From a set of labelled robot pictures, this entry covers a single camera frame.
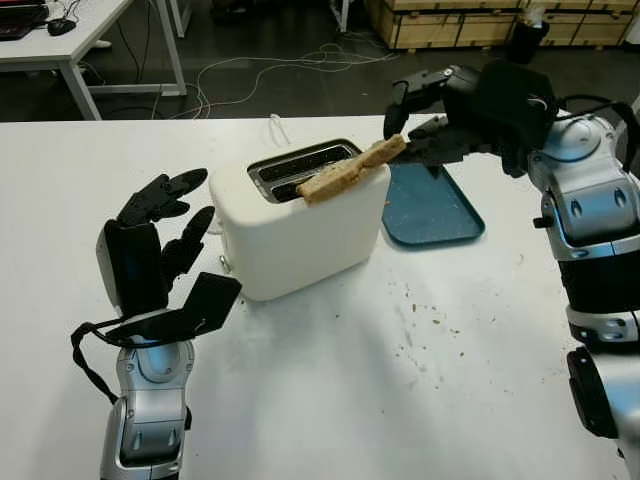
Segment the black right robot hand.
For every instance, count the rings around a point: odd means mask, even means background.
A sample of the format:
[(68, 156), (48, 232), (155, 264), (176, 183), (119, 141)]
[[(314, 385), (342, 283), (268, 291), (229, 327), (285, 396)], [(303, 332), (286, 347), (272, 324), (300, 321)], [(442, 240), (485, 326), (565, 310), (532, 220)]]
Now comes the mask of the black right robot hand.
[(434, 169), (472, 153), (490, 153), (513, 178), (528, 172), (528, 156), (544, 147), (558, 113), (550, 81), (542, 74), (507, 61), (482, 70), (450, 65), (393, 83), (383, 138), (401, 133), (410, 115), (436, 103), (444, 113), (408, 133), (402, 162)]

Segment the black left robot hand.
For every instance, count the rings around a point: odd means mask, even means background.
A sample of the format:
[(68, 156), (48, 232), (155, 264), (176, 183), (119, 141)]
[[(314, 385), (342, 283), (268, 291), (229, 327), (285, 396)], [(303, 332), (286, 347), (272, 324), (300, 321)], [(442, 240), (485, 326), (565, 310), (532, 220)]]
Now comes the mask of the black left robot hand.
[(133, 193), (114, 219), (105, 222), (96, 244), (103, 283), (112, 305), (128, 319), (168, 305), (175, 279), (189, 272), (204, 248), (203, 237), (215, 213), (201, 208), (180, 237), (162, 245), (156, 223), (187, 213), (182, 197), (204, 183), (198, 168), (170, 177), (161, 174)]

